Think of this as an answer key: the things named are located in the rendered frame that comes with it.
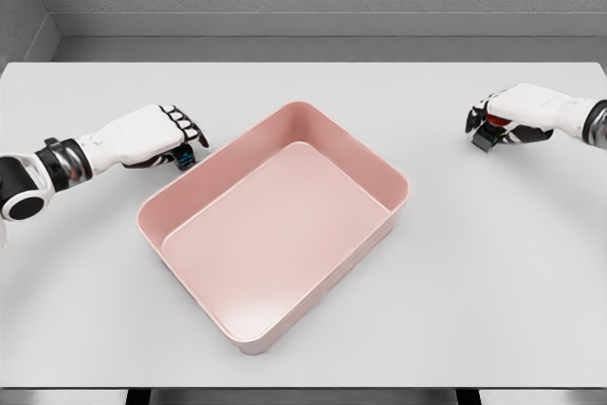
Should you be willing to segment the black switch with red button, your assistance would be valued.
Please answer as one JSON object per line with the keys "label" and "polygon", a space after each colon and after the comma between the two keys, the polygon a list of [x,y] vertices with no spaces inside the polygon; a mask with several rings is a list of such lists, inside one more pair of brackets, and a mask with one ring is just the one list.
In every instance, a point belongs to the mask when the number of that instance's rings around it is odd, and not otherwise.
{"label": "black switch with red button", "polygon": [[510,120],[488,114],[473,134],[472,144],[483,152],[488,153],[506,134],[506,127],[510,123]]}

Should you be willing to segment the black switch with blue button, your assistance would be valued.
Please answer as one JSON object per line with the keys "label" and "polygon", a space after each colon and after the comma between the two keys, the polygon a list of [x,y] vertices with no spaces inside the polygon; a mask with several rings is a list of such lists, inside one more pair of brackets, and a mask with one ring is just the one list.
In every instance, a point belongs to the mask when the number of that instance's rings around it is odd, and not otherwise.
{"label": "black switch with blue button", "polygon": [[186,171],[196,163],[193,147],[189,143],[183,143],[170,151],[175,166],[180,171]]}

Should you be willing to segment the pink rectangular basket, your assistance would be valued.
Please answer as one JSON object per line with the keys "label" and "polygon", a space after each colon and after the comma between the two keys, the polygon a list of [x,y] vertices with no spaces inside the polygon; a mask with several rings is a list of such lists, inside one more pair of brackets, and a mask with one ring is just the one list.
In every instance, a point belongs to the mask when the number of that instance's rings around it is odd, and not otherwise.
{"label": "pink rectangular basket", "polygon": [[242,353],[267,351],[385,238],[407,177],[293,101],[140,207],[138,230]]}

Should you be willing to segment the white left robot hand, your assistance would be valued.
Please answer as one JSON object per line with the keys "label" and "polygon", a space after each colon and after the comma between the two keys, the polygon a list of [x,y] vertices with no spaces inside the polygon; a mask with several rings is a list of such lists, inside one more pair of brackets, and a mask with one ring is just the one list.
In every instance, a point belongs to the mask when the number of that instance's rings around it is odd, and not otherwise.
{"label": "white left robot hand", "polygon": [[175,105],[144,106],[108,123],[101,135],[112,163],[131,168],[172,161],[170,151],[183,143],[210,147],[200,127]]}

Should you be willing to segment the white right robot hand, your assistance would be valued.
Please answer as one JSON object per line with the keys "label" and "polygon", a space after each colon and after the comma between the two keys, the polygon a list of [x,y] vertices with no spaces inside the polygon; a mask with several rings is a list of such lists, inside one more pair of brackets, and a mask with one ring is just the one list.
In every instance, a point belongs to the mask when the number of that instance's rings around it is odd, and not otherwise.
{"label": "white right robot hand", "polygon": [[497,144],[546,141],[552,137],[554,130],[546,129],[548,116],[543,104],[553,97],[558,97],[556,91],[528,83],[519,83],[490,94],[470,108],[465,133],[473,135],[490,114],[511,121],[506,127],[506,134]]}

